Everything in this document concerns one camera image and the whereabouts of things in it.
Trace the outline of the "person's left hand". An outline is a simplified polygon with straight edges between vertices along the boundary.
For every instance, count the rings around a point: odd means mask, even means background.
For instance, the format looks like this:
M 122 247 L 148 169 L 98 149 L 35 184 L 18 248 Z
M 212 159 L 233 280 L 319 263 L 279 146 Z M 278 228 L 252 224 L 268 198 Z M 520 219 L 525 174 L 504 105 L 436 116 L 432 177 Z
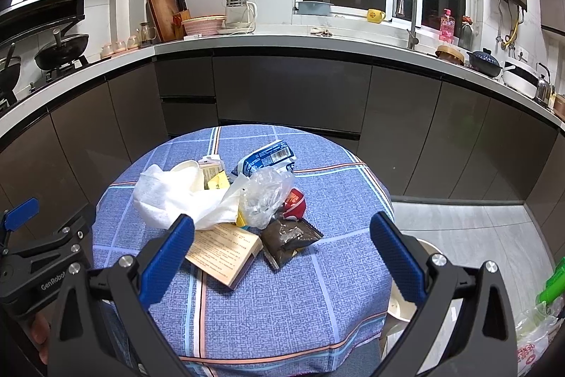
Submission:
M 51 332 L 48 320 L 40 313 L 37 313 L 31 323 L 30 331 L 32 339 L 38 346 L 39 358 L 44 365 L 47 365 L 49 356 L 49 338 Z

